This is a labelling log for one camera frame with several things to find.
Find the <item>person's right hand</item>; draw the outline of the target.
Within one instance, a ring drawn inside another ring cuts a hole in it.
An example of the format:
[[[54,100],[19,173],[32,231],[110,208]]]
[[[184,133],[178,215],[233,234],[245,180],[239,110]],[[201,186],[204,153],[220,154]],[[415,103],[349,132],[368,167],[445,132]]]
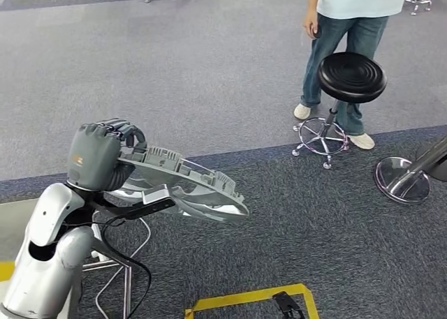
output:
[[[319,24],[316,8],[308,8],[304,21],[303,28],[311,39],[316,39],[318,33]]]

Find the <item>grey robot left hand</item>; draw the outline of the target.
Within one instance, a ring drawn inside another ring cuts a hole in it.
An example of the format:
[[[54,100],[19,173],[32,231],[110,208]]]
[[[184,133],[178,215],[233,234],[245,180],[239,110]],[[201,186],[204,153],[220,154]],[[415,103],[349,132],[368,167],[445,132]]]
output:
[[[134,167],[119,161],[122,143],[143,152],[145,135],[125,119],[112,118],[83,124],[72,141],[67,158],[67,183],[84,191],[115,191],[122,187]]]

